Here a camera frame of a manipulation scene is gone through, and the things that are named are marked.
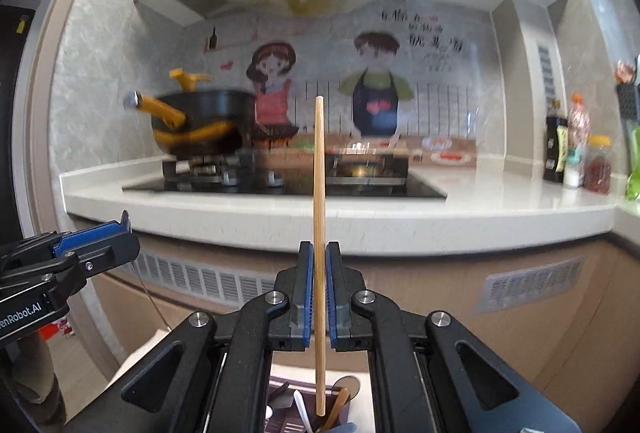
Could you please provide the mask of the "gloved left hand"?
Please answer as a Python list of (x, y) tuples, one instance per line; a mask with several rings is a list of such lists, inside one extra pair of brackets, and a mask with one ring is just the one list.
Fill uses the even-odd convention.
[(67, 413), (47, 342), (31, 333), (1, 349), (1, 381), (40, 432), (61, 432)]

